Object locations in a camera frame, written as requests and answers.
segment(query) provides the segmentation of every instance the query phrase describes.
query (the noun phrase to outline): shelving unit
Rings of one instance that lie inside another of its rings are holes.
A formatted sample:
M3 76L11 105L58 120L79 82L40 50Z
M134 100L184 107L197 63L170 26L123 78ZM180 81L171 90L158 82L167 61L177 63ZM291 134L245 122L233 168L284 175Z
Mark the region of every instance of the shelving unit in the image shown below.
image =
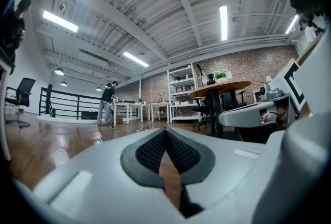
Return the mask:
M185 68L168 70L168 92L170 102L170 123L175 120L201 120L201 113L198 115L179 115L178 108L197 106L196 103L175 105L171 101L179 101L179 98L188 96L192 89L198 88L197 75L193 68L193 64L187 65Z

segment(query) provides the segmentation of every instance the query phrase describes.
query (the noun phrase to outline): small plant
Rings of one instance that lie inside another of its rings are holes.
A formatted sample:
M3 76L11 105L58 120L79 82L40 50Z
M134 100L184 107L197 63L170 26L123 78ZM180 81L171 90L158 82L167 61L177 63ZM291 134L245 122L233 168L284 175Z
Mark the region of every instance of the small plant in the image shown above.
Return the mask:
M216 70L214 72L215 79L220 79L220 78L226 78L227 77L227 72L223 69Z

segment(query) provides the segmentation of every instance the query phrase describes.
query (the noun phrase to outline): rectangular light fixture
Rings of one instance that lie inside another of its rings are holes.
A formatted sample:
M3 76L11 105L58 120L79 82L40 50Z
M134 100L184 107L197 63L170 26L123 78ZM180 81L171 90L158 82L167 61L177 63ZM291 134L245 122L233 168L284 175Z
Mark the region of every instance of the rectangular light fixture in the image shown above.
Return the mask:
M219 7L219 15L221 16L221 39L222 41L228 38L228 7Z
M289 28L286 30L286 33L285 33L285 34L288 34L288 33L290 32L290 30L292 29L292 27L294 26L294 24L295 24L295 22L296 22L296 20L297 20L298 18L299 18L299 15L294 16L293 21L292 21L292 23L290 24Z
M77 25L74 25L72 23L69 23L68 21L60 18L59 16L56 16L48 11L43 11L43 15L42 15L45 19L47 20L50 20L54 23L57 23L63 27L65 27L66 29L69 29L69 30L72 30L74 31L75 33L77 32L78 30L78 26Z
M148 67L148 64L146 64L145 62L141 61L139 58L131 55L128 52L124 52L123 55L127 56L128 58L132 59L135 62L138 62L140 65L143 65L144 67Z

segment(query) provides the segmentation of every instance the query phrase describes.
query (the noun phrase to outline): jeans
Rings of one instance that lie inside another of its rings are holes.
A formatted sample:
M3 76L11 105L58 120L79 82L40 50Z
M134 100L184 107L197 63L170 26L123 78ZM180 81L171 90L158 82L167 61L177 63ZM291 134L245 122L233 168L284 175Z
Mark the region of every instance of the jeans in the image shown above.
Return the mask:
M98 112L98 124L101 124L103 109L104 109L104 122L108 123L109 121L109 102L100 100L100 106Z

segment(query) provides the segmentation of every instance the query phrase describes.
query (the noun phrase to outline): white table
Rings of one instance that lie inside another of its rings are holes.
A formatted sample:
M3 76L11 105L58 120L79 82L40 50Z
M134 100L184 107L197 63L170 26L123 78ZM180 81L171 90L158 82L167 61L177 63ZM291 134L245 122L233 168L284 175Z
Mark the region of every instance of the white table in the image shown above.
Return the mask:
M126 123L129 123L129 103L124 103L124 102L118 102L114 103L114 126L116 126L116 109L117 107L126 107Z
M2 77L0 80L0 142L1 142L2 150L4 152L5 159L7 161L10 161L11 157L7 145L6 128L5 128L5 99L6 99L7 81L10 75L11 66L7 63L5 58L2 57L2 54L0 55L0 71L2 72Z
M156 103L151 103L150 107L152 110L152 122L154 122L154 113L153 113L153 108L154 107L158 107L158 115L159 115L159 120L161 120L160 118L160 107L164 107L167 109L167 123L169 123L170 120L170 116L169 116L169 103L168 102L156 102Z
M148 111L147 104L141 103L141 104L130 104L130 120L132 121L132 108L139 108L140 107L140 122L143 122L143 108L146 107L147 113L148 113L148 120L150 120L149 111Z

